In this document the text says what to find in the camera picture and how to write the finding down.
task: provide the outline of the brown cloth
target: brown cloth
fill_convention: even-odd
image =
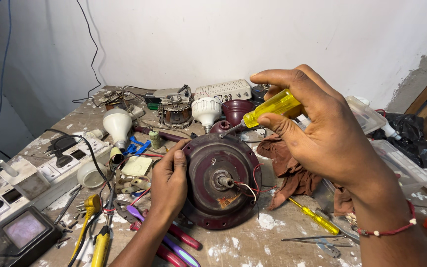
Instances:
[[[350,192],[338,184],[334,184],[334,216],[347,215],[352,212],[353,202]]]
[[[274,192],[268,210],[276,209],[291,195],[311,196],[322,179],[301,166],[289,152],[286,142],[277,134],[264,138],[256,152],[272,159],[276,176],[284,178],[281,187]]]

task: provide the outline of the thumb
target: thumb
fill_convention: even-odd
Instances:
[[[306,137],[301,128],[291,119],[280,114],[265,113],[258,118],[258,123],[274,131],[286,143],[296,146],[301,139]]]
[[[172,176],[185,177],[187,171],[187,159],[184,152],[179,149],[174,153],[174,173]]]

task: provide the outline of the workbench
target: workbench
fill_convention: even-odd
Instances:
[[[98,99],[103,96],[103,92],[107,90],[121,90],[121,87],[105,86],[100,89],[93,97],[94,101],[98,103]],[[140,89],[130,88],[134,93],[144,94],[145,91]],[[133,101],[139,107],[142,107],[145,115],[141,118],[149,124],[158,125],[158,118],[156,117],[157,111],[149,110],[148,107],[140,102]],[[88,99],[73,112],[70,112],[56,123],[52,128],[62,130],[69,134],[85,130],[94,130],[103,128],[102,119],[104,106],[96,107],[92,100]],[[134,124],[145,126],[145,124],[134,121]],[[170,134],[183,136],[179,132],[162,130]],[[204,134],[202,125],[197,122],[191,124],[187,129],[183,129],[187,134],[196,133],[197,135]],[[261,131],[248,131],[243,133],[242,138],[249,141],[261,140],[263,135]],[[53,132],[45,132],[33,142],[28,144],[18,155],[9,161],[9,164],[26,159],[34,166],[39,166],[48,161],[50,157],[42,154],[50,141],[59,137],[60,134]],[[135,137],[140,142],[146,141],[146,135],[135,133]],[[104,138],[105,142],[112,141],[110,136]],[[172,147],[175,143],[163,141],[167,148]],[[248,143],[252,150],[256,153],[258,143]],[[280,186],[282,179],[275,176],[271,160],[262,156],[258,156],[258,160],[264,163],[261,167],[263,176],[263,185],[265,186]],[[6,182],[0,177],[0,187],[4,186]],[[299,238],[309,236],[328,235],[328,232],[314,223],[311,218],[301,213],[298,207],[292,203],[284,203],[273,211],[268,211],[267,207],[270,204],[272,194],[275,189],[261,193],[257,207],[255,207],[249,219],[240,226],[230,228],[227,230],[207,230],[199,227],[192,222],[189,222],[185,217],[180,215],[175,220],[175,224],[179,225],[184,232],[197,239],[202,245],[199,251],[187,246],[184,243],[177,242],[178,245],[183,247],[187,252],[194,256],[202,266],[241,266],[241,267],[266,267],[266,266],[290,266],[290,267],[305,267],[305,266],[342,266],[342,267],[357,267],[361,266],[360,246],[356,245],[348,239],[339,239],[338,242],[346,242],[353,245],[353,247],[339,247],[341,256],[339,258],[332,258],[323,252],[317,245],[304,244],[297,242],[281,242],[282,238]],[[77,195],[72,205],[68,208],[63,217],[63,221],[69,225],[74,222],[73,216],[78,213],[74,203],[83,201],[90,195],[98,193],[100,187],[96,189],[83,188]],[[105,189],[102,197],[106,199],[109,191]],[[140,199],[137,202],[137,207],[141,210],[150,207],[150,194]],[[406,196],[412,201],[413,204],[427,207],[427,189],[422,188],[410,195]],[[51,220],[54,221],[61,209],[67,203],[69,198],[68,193],[60,197],[49,207],[42,212]],[[129,195],[118,195],[118,199],[132,200]],[[315,210],[319,208],[317,202],[308,196],[295,197],[298,202],[307,205],[310,209]],[[424,219],[427,217],[427,208],[416,207],[416,217],[418,227],[422,228],[427,236],[427,231],[422,227]],[[83,219],[78,219],[80,222],[76,225],[73,233],[64,234],[64,237],[71,237],[59,249],[55,246],[47,251],[38,261],[32,266],[40,267],[60,267],[66,266],[69,262],[70,256],[74,250],[75,243],[80,229],[82,227]],[[334,221],[344,227],[350,229],[347,221],[341,221],[334,218]],[[93,253],[93,237],[100,231],[105,222],[105,215],[102,214],[93,231],[90,235],[90,240],[85,242],[85,245],[80,252],[79,261],[74,266],[89,267],[91,266],[92,253]],[[129,230],[129,223],[115,214],[112,219],[112,240],[109,248],[109,256],[107,259],[107,266],[115,259],[115,257],[123,250],[125,245],[131,240],[136,232]],[[172,266],[169,263],[155,257],[153,266]]]

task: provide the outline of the switch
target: switch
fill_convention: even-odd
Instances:
[[[47,167],[47,166],[44,166],[44,167],[42,167],[41,168],[42,169],[42,172],[43,173],[45,173],[45,175],[47,175],[47,176],[49,176],[49,175],[51,175],[52,173],[54,173],[49,167]]]

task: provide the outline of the multimeter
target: multimeter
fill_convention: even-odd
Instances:
[[[34,207],[0,226],[0,267],[26,267],[62,237],[62,232]]]

